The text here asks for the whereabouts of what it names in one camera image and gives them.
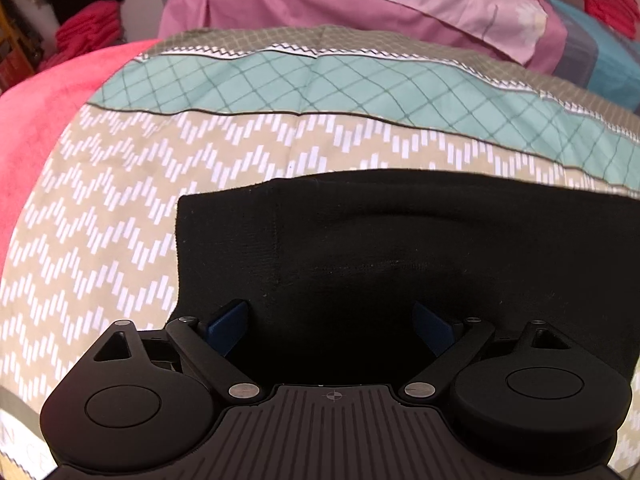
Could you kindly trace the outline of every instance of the coral pink blanket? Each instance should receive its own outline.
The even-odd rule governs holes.
[[[0,274],[22,207],[67,124],[100,86],[157,40],[105,48],[53,67],[0,96]]]

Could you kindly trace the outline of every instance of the crosshair symbol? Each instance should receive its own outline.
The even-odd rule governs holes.
[[[342,398],[342,394],[340,392],[336,392],[335,390],[332,392],[329,392],[328,394],[326,394],[325,396],[327,399],[329,399],[331,402],[335,402],[336,400],[340,400]]]

